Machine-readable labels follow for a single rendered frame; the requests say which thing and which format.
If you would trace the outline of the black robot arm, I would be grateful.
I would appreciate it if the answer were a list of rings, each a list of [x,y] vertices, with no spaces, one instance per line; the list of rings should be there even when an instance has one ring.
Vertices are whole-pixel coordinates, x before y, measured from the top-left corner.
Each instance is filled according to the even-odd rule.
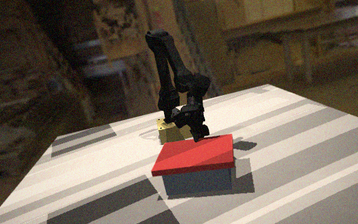
[[[163,29],[151,30],[147,32],[145,39],[149,48],[154,52],[161,84],[158,108],[164,112],[165,119],[163,120],[167,124],[174,122],[177,128],[182,128],[186,125],[185,119],[189,113],[185,113],[185,117],[183,117],[181,110],[176,108],[180,105],[178,92],[188,91],[186,94],[187,104],[193,100],[203,102],[203,96],[211,83],[210,79],[200,73],[193,75],[186,69],[169,32]],[[174,73],[175,87],[172,85],[167,60]]]

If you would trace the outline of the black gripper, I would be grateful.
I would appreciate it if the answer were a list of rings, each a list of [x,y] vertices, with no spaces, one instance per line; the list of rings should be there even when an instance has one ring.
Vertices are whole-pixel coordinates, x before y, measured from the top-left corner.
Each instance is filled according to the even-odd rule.
[[[208,126],[203,124],[204,107],[203,103],[198,100],[188,102],[187,105],[181,107],[181,115],[185,117],[185,113],[189,113],[185,119],[185,123],[191,128],[190,133],[193,136],[194,142],[198,142],[199,138],[209,136]]]

